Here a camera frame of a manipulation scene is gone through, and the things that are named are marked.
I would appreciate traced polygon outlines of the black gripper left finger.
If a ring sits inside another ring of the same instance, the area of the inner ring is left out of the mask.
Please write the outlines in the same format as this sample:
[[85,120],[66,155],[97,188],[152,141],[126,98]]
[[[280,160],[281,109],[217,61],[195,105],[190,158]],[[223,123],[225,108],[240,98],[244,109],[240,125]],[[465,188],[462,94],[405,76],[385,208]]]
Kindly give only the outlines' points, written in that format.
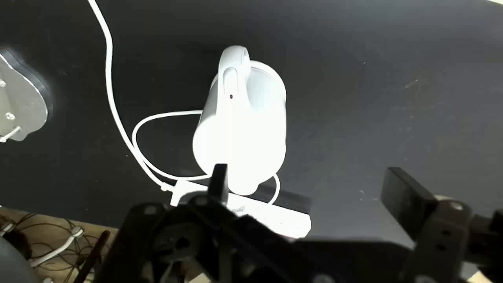
[[176,207],[134,205],[105,257],[105,283],[294,283],[289,241],[228,201],[228,166],[217,164],[209,188]]

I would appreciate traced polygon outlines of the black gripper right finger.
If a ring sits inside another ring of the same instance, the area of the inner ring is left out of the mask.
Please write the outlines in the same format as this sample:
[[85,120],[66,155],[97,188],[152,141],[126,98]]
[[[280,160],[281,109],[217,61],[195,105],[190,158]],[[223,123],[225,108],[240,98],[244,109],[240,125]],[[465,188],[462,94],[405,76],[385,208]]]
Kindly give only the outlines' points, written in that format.
[[399,166],[388,166],[382,204],[415,241],[401,283],[462,283],[462,265],[475,263],[503,283],[503,208],[479,215],[457,199],[438,199]]

